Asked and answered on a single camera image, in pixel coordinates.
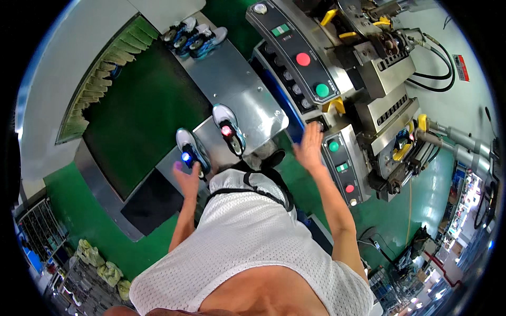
plastic bag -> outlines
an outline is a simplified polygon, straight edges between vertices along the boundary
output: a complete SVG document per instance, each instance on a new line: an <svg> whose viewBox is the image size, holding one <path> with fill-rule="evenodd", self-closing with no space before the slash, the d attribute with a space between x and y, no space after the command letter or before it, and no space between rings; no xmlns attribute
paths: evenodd
<svg viewBox="0 0 506 316"><path fill-rule="evenodd" d="M130 281L121 280L118 282L118 292L119 296L123 301L130 300Z"/></svg>
<svg viewBox="0 0 506 316"><path fill-rule="evenodd" d="M97 274L109 284L110 287L115 287L119 279L123 277L123 272L112 262L108 261L105 265L97 268Z"/></svg>
<svg viewBox="0 0 506 316"><path fill-rule="evenodd" d="M105 260L98 253L97 247L92 247L86 239L80 239L79 245L75 252L81 260L92 266L101 266L105 264Z"/></svg>

blue light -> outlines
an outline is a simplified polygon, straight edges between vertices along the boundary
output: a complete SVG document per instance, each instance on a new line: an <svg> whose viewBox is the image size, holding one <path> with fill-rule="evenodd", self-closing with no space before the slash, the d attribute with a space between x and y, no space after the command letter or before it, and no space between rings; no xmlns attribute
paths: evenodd
<svg viewBox="0 0 506 316"><path fill-rule="evenodd" d="M181 159L182 159L183 161L188 161L188 160L190 160L190 159L191 159L190 154L188 154L187 152L184 152L184 153L181 155Z"/></svg>

hand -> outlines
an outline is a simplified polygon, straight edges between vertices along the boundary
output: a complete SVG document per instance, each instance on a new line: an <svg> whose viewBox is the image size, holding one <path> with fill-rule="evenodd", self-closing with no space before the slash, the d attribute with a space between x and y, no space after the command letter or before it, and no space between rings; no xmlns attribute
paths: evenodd
<svg viewBox="0 0 506 316"><path fill-rule="evenodd" d="M193 164L191 174L186 174L182 172L183 163L181 161L176 161L172 167L172 172L179 186L181 187L181 191L183 191L183 196L185 199L195 199L197 200L198 193L198 183L200 179L198 178L198 173L200 170L200 163L196 161Z"/></svg>
<svg viewBox="0 0 506 316"><path fill-rule="evenodd" d="M323 133L318 122L306 126L301 144L293 144L295 158L309 173L323 167L320 158L320 147Z"/></svg>

green button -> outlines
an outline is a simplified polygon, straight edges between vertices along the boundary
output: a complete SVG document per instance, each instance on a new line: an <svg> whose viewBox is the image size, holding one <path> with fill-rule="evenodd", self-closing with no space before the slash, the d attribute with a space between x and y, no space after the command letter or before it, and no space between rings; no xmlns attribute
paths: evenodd
<svg viewBox="0 0 506 316"><path fill-rule="evenodd" d="M322 98L328 96L328 87L326 84L320 83L316 86L316 94Z"/></svg>
<svg viewBox="0 0 506 316"><path fill-rule="evenodd" d="M336 169L338 172L343 172L343 171L345 171L346 169L348 169L348 164L347 164L347 163L343 163L342 165L337 166L335 169Z"/></svg>
<svg viewBox="0 0 506 316"><path fill-rule="evenodd" d="M328 145L328 148L330 149L330 151L338 151L339 144L337 142L332 142Z"/></svg>

white mesh tank top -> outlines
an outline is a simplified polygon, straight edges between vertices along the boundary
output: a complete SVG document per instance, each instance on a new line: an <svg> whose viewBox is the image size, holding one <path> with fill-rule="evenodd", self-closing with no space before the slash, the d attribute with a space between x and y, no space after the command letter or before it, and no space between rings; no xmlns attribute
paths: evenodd
<svg viewBox="0 0 506 316"><path fill-rule="evenodd" d="M209 189L249 189L243 176L228 169L210 181ZM254 173L249 180L284 201L264 175ZM253 192L213 197L195 232L134 279L130 300L141 315L155 308L196 312L221 283L265 265L282 265L301 275L330 315L368 315L372 308L372 292L357 273L333 261L291 212Z"/></svg>

